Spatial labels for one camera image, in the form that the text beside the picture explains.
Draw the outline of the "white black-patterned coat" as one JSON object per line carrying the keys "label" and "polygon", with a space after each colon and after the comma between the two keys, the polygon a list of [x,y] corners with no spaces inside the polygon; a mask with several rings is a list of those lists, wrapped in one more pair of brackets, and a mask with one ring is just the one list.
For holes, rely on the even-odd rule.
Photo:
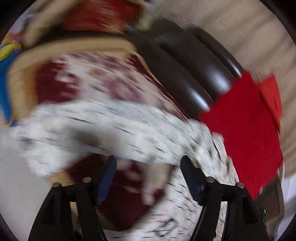
{"label": "white black-patterned coat", "polygon": [[180,170],[187,155],[206,176],[234,185],[238,176],[223,137],[197,120],[181,120],[150,105],[79,100],[42,104],[11,132],[36,175],[48,177],[87,154],[114,155],[127,172],[123,189],[151,207],[112,240],[188,240],[201,214]]}

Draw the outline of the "large red cushion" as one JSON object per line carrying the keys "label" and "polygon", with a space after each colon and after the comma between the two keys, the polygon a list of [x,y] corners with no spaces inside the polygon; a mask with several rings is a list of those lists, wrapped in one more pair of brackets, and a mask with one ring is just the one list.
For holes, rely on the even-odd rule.
{"label": "large red cushion", "polygon": [[199,120],[224,138],[239,181],[252,198],[275,176],[283,162],[279,133],[251,74],[243,72]]}

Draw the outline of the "small red pillow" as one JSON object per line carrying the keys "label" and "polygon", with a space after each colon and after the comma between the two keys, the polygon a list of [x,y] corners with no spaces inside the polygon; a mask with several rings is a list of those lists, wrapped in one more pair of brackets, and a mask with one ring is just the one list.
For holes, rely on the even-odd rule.
{"label": "small red pillow", "polygon": [[273,118],[276,130],[280,133],[282,117],[282,104],[280,97],[280,89],[274,74],[267,76],[257,84],[263,101],[269,109]]}

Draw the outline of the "floral red beige sofa blanket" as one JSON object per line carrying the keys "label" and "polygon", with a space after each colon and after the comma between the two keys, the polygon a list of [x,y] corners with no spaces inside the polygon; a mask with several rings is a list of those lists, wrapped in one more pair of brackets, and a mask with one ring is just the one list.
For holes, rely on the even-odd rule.
{"label": "floral red beige sofa blanket", "polygon": [[[69,103],[86,97],[148,104],[175,115],[187,114],[159,83],[130,42],[117,38],[75,39],[44,44],[18,57],[9,71],[9,90],[18,120],[43,103]],[[97,213],[103,226],[131,228],[164,194],[171,169],[160,167],[161,178],[143,191],[145,170],[135,161],[118,168],[107,199]]]}

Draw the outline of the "dark brown leather sofa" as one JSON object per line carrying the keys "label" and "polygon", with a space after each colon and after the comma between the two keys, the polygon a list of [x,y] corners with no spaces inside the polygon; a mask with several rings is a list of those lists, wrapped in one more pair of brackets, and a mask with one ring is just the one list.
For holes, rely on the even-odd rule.
{"label": "dark brown leather sofa", "polygon": [[243,74],[239,62],[201,28],[157,19],[150,30],[130,27],[123,36],[190,118],[208,112]]}

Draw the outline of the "beige dotted curtain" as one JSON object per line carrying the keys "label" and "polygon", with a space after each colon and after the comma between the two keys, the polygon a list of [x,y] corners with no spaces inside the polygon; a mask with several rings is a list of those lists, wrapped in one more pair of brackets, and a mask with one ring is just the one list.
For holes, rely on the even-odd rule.
{"label": "beige dotted curtain", "polygon": [[260,1],[162,1],[152,15],[203,28],[256,80],[275,75],[285,176],[295,174],[295,43],[280,20]]}

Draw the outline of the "blue yellow sprayer tank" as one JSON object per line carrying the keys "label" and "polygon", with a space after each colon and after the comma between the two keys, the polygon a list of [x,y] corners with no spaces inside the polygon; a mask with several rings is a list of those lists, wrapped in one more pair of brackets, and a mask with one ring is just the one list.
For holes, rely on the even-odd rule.
{"label": "blue yellow sprayer tank", "polygon": [[5,126],[13,126],[15,123],[9,94],[8,72],[21,51],[18,35],[8,34],[1,43],[1,120]]}

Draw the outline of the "beige quilted jacket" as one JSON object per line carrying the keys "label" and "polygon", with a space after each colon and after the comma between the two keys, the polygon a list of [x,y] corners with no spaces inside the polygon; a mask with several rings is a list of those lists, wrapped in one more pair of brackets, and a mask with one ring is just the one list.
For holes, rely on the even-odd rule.
{"label": "beige quilted jacket", "polygon": [[[33,47],[55,26],[62,25],[67,15],[82,1],[36,1],[30,8],[32,18],[28,22],[23,45]],[[142,13],[138,19],[128,26],[136,26],[146,29],[149,25],[156,4],[153,1],[131,1],[142,6]]]}

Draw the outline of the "red gift box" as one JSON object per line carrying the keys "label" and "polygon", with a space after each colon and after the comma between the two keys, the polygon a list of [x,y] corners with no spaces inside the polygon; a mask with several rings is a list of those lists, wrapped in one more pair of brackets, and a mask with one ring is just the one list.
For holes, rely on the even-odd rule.
{"label": "red gift box", "polygon": [[141,13],[142,6],[131,1],[82,1],[63,20],[63,29],[122,34]]}

